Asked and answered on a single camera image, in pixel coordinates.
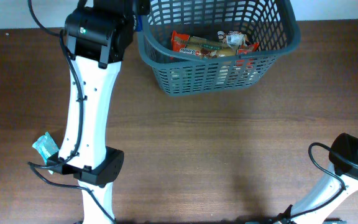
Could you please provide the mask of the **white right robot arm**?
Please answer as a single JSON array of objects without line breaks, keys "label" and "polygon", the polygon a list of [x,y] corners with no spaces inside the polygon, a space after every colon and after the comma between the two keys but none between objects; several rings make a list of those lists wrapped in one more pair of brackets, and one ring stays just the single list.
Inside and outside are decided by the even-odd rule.
[{"label": "white right robot arm", "polygon": [[[329,152],[328,168],[316,162],[314,147]],[[331,146],[313,142],[308,154],[323,176],[305,197],[290,205],[274,223],[323,223],[348,196],[358,191],[358,138],[342,133]]]}]

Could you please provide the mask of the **teal tissue pocket pack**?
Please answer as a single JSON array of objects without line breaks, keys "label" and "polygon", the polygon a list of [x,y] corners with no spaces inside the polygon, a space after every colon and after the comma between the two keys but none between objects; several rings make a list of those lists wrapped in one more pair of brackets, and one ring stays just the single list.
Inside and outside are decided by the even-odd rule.
[{"label": "teal tissue pocket pack", "polygon": [[48,132],[39,137],[38,140],[33,143],[32,147],[41,155],[45,164],[49,157],[59,151],[57,144]]}]

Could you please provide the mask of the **Kleenex tissue multipack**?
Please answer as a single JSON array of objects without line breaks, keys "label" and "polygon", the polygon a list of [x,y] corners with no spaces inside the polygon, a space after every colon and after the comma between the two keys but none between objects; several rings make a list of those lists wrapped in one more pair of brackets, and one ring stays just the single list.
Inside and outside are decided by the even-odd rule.
[{"label": "Kleenex tissue multipack", "polygon": [[136,28],[135,31],[136,32],[142,32],[142,16],[141,15],[136,15]]}]

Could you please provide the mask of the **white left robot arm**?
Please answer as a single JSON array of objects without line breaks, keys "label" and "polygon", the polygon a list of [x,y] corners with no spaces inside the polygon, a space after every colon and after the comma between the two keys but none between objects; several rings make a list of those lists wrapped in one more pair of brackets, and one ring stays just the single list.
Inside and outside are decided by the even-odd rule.
[{"label": "white left robot arm", "polygon": [[83,223],[115,223],[112,187],[124,153],[106,145],[112,91],[126,48],[140,31],[139,16],[149,1],[80,1],[67,16],[60,43],[71,73],[65,138],[46,168],[78,180],[83,192]]}]

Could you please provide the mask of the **San Remo spaghetti packet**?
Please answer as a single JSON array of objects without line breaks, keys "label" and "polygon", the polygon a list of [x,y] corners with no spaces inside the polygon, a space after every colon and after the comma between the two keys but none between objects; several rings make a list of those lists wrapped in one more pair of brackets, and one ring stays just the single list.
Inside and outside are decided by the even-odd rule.
[{"label": "San Remo spaghetti packet", "polygon": [[173,31],[171,44],[174,52],[197,56],[201,59],[214,59],[255,52],[259,47],[259,43],[253,42],[249,38],[248,40],[249,44],[247,47],[234,50],[221,43],[219,39],[218,41],[208,40]]}]

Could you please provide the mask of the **grey plastic lattice basket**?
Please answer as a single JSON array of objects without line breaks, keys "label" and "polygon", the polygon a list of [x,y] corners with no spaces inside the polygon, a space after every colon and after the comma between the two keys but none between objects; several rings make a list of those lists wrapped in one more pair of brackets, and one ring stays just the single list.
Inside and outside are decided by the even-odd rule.
[{"label": "grey plastic lattice basket", "polygon": [[[248,88],[301,39],[289,0],[151,1],[141,21],[140,56],[170,96]],[[173,32],[218,40],[220,31],[242,32],[259,46],[255,52],[211,59],[173,51]]]}]

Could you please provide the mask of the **beige snack pouch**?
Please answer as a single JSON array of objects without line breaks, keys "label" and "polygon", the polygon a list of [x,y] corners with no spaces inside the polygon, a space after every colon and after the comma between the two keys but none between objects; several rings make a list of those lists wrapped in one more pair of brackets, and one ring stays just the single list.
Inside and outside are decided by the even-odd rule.
[{"label": "beige snack pouch", "polygon": [[248,36],[239,31],[218,31],[218,39],[221,43],[234,50],[247,47],[249,44]]}]

